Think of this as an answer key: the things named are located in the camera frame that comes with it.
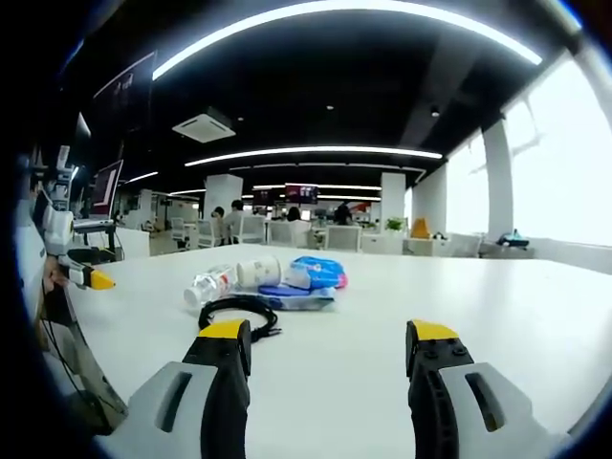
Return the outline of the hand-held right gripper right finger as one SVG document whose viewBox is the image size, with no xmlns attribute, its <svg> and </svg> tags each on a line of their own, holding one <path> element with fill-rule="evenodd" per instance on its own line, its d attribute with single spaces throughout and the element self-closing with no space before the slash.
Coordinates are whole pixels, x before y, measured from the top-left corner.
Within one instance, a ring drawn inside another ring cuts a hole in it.
<svg viewBox="0 0 612 459">
<path fill-rule="evenodd" d="M 530 398 L 456 332 L 410 320 L 405 332 L 407 402 L 418 458 L 552 458 L 569 443 L 535 418 Z"/>
</svg>

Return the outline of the person's left hand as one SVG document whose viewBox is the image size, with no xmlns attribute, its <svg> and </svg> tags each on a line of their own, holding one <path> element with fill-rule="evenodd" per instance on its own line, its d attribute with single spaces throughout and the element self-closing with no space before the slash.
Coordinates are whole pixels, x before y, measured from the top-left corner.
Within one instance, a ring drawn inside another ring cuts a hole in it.
<svg viewBox="0 0 612 459">
<path fill-rule="evenodd" d="M 64 287 L 68 283 L 67 277 L 61 270 L 58 260 L 48 256 L 44 265 L 43 285 L 46 292 L 51 292 L 55 286 Z"/>
</svg>

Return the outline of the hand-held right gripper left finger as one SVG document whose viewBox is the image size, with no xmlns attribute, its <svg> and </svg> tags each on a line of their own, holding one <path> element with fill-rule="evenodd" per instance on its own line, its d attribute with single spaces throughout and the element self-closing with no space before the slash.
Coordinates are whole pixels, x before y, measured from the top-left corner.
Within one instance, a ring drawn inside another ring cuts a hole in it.
<svg viewBox="0 0 612 459">
<path fill-rule="evenodd" d="M 112 458 L 244 458 L 251 325 L 210 324 L 181 361 L 149 378 L 106 437 Z"/>
</svg>

